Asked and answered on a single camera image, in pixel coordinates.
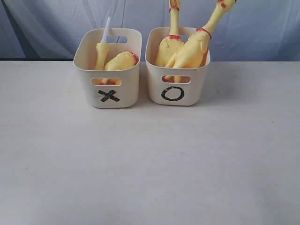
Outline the headless rubber chicken body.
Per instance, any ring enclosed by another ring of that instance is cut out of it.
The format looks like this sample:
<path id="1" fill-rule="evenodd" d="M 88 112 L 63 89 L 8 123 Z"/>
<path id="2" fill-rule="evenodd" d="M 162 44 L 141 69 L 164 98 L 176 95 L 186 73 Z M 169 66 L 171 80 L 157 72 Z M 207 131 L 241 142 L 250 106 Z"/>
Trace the headless rubber chicken body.
<path id="1" fill-rule="evenodd" d="M 125 51 L 116 55 L 113 59 L 111 59 L 108 63 L 106 63 L 104 70 L 112 71 L 112 70 L 125 70 L 133 67 L 139 58 L 133 52 Z M 106 85 L 107 82 L 114 83 L 115 85 L 121 84 L 121 79 L 119 78 L 103 78 L 99 85 Z"/>

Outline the rubber chicken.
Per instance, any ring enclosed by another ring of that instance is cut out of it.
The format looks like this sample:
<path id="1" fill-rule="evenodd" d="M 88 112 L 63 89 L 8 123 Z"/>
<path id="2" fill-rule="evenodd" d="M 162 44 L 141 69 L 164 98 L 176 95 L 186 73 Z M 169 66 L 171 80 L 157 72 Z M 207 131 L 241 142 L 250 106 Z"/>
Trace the rubber chicken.
<path id="1" fill-rule="evenodd" d="M 169 34 L 162 39 L 158 47 L 158 53 L 155 60 L 155 66 L 165 67 L 169 59 L 184 44 L 179 35 L 179 11 L 181 8 L 181 0 L 169 1 L 170 13 L 170 31 Z"/>
<path id="2" fill-rule="evenodd" d="M 217 0 L 216 7 L 208 22 L 198 28 L 187 42 L 168 60 L 166 68 L 199 68 L 209 48 L 212 34 L 223 15 L 236 4 L 235 0 Z"/>

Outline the detached chicken head with tube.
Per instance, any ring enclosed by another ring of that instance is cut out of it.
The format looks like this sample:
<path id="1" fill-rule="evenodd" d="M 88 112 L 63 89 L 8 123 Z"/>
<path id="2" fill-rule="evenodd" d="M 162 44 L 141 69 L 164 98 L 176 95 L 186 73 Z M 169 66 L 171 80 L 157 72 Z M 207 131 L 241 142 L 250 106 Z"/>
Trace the detached chicken head with tube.
<path id="1" fill-rule="evenodd" d="M 105 59 L 109 51 L 109 46 L 107 44 L 107 35 L 110 27 L 110 21 L 111 21 L 111 17 L 108 17 L 105 24 L 102 39 L 100 43 L 96 44 L 97 60 L 96 60 L 95 70 L 104 69 Z"/>

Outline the cream bin marked O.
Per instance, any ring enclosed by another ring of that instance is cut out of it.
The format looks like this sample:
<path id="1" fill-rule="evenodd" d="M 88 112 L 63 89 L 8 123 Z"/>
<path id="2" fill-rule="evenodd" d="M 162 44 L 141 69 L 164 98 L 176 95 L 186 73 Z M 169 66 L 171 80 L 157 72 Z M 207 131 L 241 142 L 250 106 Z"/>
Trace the cream bin marked O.
<path id="1" fill-rule="evenodd" d="M 200 99 L 210 63 L 210 51 L 199 68 L 164 68 L 154 65 L 158 47 L 169 34 L 169 27 L 157 27 L 149 33 L 145 60 L 148 75 L 148 93 L 151 100 L 161 105 L 189 106 Z"/>

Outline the cream bin marked X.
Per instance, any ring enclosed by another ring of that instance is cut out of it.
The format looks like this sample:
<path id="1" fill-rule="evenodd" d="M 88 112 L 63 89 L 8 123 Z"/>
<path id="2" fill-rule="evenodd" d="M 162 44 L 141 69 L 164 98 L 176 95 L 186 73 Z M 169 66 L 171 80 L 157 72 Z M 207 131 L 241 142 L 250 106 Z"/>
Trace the cream bin marked X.
<path id="1" fill-rule="evenodd" d="M 109 62 L 118 54 L 128 51 L 135 64 L 125 70 L 95 70 L 97 52 L 104 29 L 87 32 L 82 38 L 74 56 L 73 64 L 88 103 L 95 108 L 126 108 L 134 105 L 139 94 L 139 69 L 142 49 L 142 35 L 128 28 L 111 28 L 109 36 L 126 37 L 125 43 L 108 43 L 105 59 Z"/>

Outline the blue grey backdrop curtain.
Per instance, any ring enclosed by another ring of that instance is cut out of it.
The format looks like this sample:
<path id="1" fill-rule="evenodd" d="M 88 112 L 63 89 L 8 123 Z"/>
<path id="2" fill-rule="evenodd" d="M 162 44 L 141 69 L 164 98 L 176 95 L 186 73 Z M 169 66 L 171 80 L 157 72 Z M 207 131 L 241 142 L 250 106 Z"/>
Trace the blue grey backdrop curtain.
<path id="1" fill-rule="evenodd" d="M 3 59 L 71 59 L 83 36 L 103 28 L 109 0 L 3 0 L 0 56 Z M 149 32 L 169 26 L 166 0 L 120 0 L 113 28 Z M 239 0 L 218 23 L 210 41 L 213 61 L 299 61 L 300 3 Z"/>

